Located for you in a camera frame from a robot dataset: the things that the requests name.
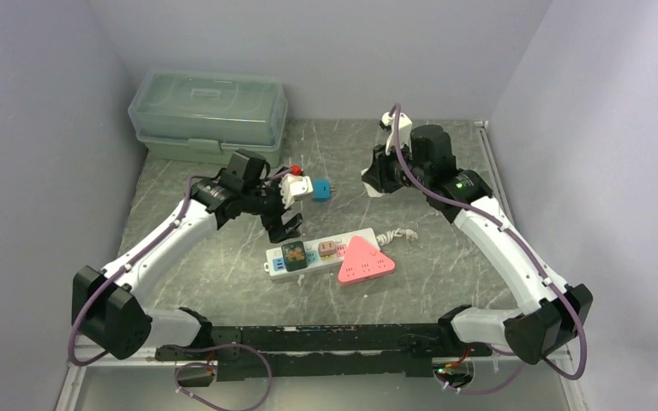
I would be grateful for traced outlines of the dark green cube socket adapter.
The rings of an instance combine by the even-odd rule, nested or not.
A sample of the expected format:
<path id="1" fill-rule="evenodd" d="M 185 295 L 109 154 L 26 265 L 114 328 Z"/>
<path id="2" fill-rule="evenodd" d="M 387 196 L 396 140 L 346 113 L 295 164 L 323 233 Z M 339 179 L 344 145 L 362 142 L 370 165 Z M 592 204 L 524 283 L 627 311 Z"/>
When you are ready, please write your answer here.
<path id="1" fill-rule="evenodd" d="M 281 246 L 284 268 L 288 272 L 299 271 L 308 267 L 308 257 L 304 243 L 293 241 Z"/>

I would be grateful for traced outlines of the small pink charger plug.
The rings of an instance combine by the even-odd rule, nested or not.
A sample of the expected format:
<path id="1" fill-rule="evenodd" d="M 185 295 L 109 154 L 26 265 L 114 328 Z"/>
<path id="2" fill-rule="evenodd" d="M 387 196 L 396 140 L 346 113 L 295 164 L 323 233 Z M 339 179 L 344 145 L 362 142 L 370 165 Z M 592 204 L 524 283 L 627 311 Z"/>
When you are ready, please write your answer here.
<path id="1" fill-rule="evenodd" d="M 318 255 L 321 258 L 328 258 L 337 252 L 337 243 L 335 241 L 322 241 L 317 247 Z"/>

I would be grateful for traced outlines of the blue plug adapter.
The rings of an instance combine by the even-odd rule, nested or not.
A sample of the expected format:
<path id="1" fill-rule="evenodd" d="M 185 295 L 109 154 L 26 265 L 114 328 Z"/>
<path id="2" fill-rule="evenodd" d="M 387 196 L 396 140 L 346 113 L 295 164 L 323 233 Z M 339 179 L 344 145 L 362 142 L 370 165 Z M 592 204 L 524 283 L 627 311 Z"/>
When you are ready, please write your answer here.
<path id="1" fill-rule="evenodd" d="M 333 186 L 326 179 L 313 180 L 313 201 L 327 202 L 332 198 Z"/>

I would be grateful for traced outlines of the white multicolour power strip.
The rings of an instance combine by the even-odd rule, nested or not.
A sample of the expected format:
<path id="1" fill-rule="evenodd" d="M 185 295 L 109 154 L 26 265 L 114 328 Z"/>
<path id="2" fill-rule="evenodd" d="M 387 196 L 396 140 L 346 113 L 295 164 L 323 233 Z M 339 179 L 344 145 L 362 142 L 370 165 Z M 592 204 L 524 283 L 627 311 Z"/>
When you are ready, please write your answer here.
<path id="1" fill-rule="evenodd" d="M 286 244 L 281 244 L 274 248 L 269 248 L 265 252 L 265 262 L 263 263 L 263 270 L 268 274 L 272 280 L 279 280 L 287 277 L 299 276 L 302 274 L 309 274 L 314 271 L 321 271 L 325 269 L 330 269 L 335 266 L 340 266 L 344 260 L 344 254 L 346 248 L 349 245 L 349 242 L 353 236 L 363 237 L 365 240 L 371 242 L 373 245 L 380 248 L 378 243 L 378 236 L 375 234 L 374 230 L 371 228 L 359 229 L 355 231 L 347 231 L 341 234 L 329 235 L 326 237 L 321 237 L 313 240 L 301 240 L 294 239 L 293 241 L 302 241 L 306 249 L 308 257 L 308 267 L 299 271 L 288 272 L 284 268 L 284 261 L 282 258 L 281 246 Z M 335 241 L 337 243 L 337 252 L 328 258 L 321 258 L 318 255 L 317 247 L 322 241 Z"/>

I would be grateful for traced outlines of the pink triangular power strip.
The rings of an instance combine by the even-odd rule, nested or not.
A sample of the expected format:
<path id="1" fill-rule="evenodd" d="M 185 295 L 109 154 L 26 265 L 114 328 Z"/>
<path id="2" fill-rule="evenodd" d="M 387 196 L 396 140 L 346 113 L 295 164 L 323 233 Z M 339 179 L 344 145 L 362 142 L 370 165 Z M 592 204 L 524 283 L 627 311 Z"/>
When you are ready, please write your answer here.
<path id="1" fill-rule="evenodd" d="M 378 246 L 363 237 L 353 236 L 346 248 L 337 280 L 340 285 L 346 286 L 390 275 L 395 269 L 396 263 Z"/>

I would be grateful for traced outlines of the white plug adapter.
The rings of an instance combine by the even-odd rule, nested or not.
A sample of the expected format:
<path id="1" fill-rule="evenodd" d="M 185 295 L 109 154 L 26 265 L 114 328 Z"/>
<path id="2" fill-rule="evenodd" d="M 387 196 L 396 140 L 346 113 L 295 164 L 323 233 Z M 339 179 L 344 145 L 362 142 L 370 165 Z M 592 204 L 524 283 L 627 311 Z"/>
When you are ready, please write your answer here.
<path id="1" fill-rule="evenodd" d="M 370 198 L 380 198 L 386 196 L 386 192 L 381 188 L 369 182 L 363 182 L 363 186 Z"/>

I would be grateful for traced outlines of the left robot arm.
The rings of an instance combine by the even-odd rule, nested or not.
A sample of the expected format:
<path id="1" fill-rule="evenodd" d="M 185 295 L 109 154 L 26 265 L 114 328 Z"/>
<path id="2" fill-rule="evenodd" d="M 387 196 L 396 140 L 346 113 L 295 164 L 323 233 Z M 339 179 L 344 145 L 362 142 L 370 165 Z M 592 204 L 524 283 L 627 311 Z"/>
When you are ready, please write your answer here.
<path id="1" fill-rule="evenodd" d="M 125 360 L 144 347 L 205 357 L 215 344 L 212 322 L 186 307 L 150 312 L 142 306 L 146 295 L 197 243 L 242 214 L 259 217 L 272 243 L 299 237 L 302 215 L 283 216 L 313 192 L 299 167 L 272 174 L 263 156 L 245 149 L 215 176 L 190 176 L 176 208 L 149 235 L 103 268 L 86 265 L 75 274 L 69 361 L 87 366 L 108 354 Z"/>

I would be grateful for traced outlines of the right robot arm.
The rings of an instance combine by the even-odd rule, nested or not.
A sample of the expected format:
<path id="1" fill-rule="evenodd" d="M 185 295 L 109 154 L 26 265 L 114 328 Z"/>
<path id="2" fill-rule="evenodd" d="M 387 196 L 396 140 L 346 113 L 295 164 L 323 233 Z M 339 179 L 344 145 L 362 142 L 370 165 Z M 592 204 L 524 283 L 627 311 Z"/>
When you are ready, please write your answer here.
<path id="1" fill-rule="evenodd" d="M 371 163 L 362 171 L 368 194 L 381 197 L 403 187 L 421 191 L 481 250 L 517 304 L 514 310 L 451 310 L 439 321 L 441 350 L 458 355 L 470 343 L 485 343 L 508 348 L 535 365 L 574 338 L 583 340 L 591 291 L 582 283 L 570 285 L 531 249 L 483 178 L 458 167 L 451 137 L 440 125 L 420 126 L 406 136 L 400 147 L 390 138 L 373 148 Z"/>

